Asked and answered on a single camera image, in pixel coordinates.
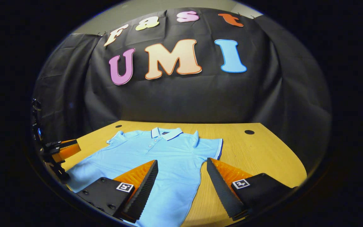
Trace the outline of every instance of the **shirt sleeve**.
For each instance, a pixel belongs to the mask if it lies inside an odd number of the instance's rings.
[[[134,138],[134,137],[140,135],[141,133],[142,133],[142,131],[140,131],[140,130],[127,132],[127,133],[124,133],[123,131],[118,131],[116,133],[116,135],[114,135],[113,138],[106,141],[106,143],[110,144],[109,145],[110,148],[115,148],[115,147],[125,143],[130,138]]]
[[[199,138],[199,133],[196,131],[192,138],[193,153],[203,159],[214,158],[219,160],[222,154],[223,139],[205,139]]]

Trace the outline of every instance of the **polo shirt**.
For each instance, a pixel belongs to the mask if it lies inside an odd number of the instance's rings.
[[[100,177],[115,178],[156,159],[158,175],[141,217],[133,225],[180,226],[186,218],[201,181],[200,169],[208,157],[219,159],[223,139],[199,138],[180,128],[154,128],[117,134],[102,148],[67,173],[68,186],[77,193]]]

